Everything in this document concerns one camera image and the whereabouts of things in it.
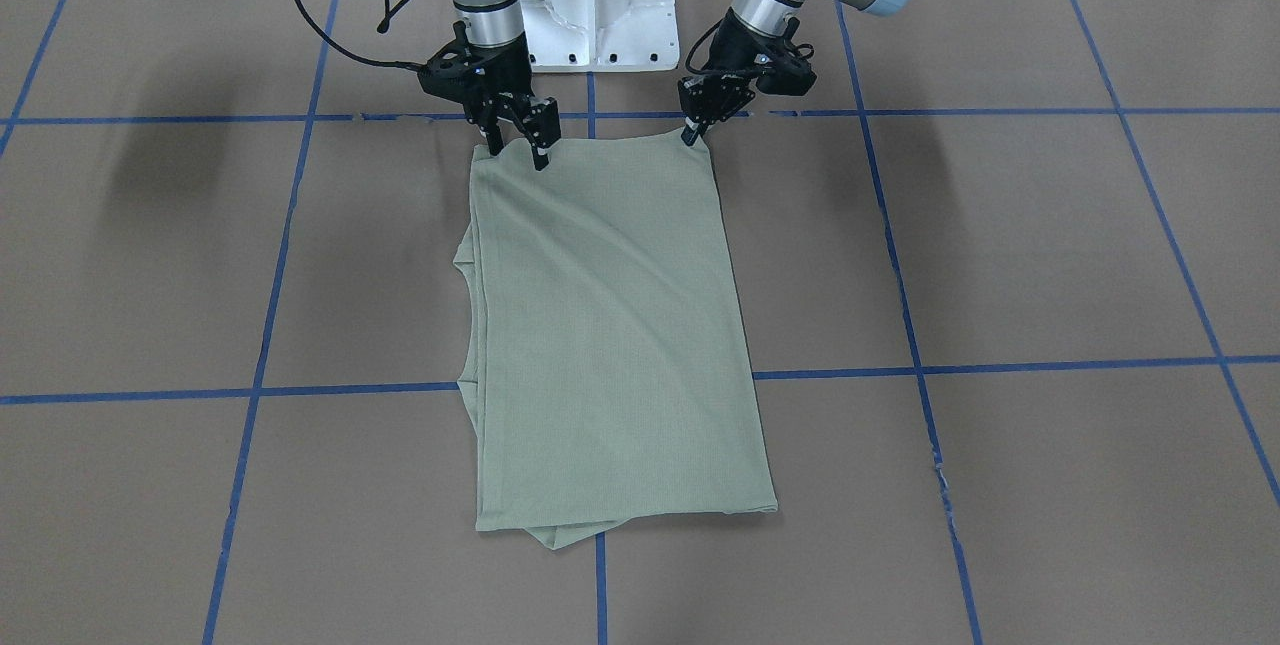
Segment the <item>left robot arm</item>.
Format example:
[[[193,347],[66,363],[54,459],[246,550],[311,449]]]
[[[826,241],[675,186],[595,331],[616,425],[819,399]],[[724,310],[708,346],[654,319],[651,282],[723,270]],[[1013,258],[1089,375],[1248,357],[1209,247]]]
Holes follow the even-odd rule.
[[[730,120],[756,93],[800,97],[817,81],[813,49],[796,44],[797,13],[806,0],[733,0],[724,17],[690,49],[678,83],[685,116],[681,139],[692,147],[710,125]],[[832,0],[874,17],[901,12],[910,0]]]

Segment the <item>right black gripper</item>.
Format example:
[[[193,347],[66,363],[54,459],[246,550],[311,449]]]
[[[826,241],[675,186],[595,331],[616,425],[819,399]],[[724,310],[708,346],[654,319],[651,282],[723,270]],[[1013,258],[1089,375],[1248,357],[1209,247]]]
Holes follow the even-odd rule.
[[[527,35],[502,45],[471,42],[466,26],[453,26],[453,35],[417,67],[424,92],[461,104],[467,120],[477,122],[490,156],[506,147],[502,118],[515,122],[530,145],[535,170],[545,170],[550,148],[561,139],[559,104],[554,97],[532,97]]]

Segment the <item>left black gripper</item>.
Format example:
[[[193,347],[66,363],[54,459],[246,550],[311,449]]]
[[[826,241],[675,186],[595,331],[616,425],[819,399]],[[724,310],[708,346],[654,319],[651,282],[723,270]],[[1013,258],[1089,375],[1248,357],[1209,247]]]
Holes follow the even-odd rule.
[[[750,29],[735,12],[726,12],[689,49],[680,79],[685,116],[680,139],[694,147],[718,122],[735,116],[756,93],[809,93],[817,83],[814,47],[795,44],[799,17],[783,17],[781,35]]]

